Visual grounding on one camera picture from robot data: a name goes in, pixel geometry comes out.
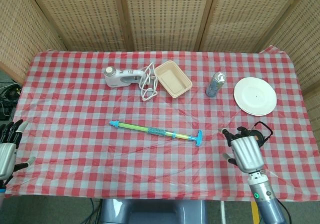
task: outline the woven screen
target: woven screen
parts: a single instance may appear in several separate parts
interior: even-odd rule
[[[302,90],[320,80],[320,0],[300,0],[267,45],[292,59]]]
[[[305,100],[306,110],[308,111],[312,130],[320,149],[320,92]]]
[[[116,0],[36,0],[69,50],[125,50]]]
[[[23,84],[34,55],[47,49],[65,50],[30,0],[0,0],[0,63]]]
[[[288,0],[216,0],[201,51],[252,52]]]
[[[127,0],[136,50],[193,51],[207,0]]]

